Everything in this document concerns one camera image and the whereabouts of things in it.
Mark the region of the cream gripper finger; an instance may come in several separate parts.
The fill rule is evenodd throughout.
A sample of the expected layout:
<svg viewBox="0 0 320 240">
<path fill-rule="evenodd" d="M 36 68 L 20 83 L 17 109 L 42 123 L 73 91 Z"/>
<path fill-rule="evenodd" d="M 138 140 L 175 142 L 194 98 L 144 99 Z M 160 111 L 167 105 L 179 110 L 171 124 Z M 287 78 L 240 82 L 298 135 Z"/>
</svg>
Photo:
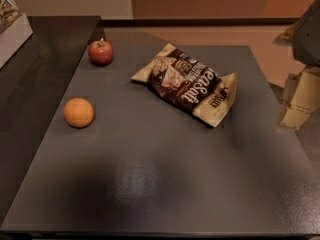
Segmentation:
<svg viewBox="0 0 320 240">
<path fill-rule="evenodd" d="M 306 66 L 298 75 L 289 74 L 283 91 L 279 123 L 299 129 L 320 107 L 320 68 Z"/>
</svg>

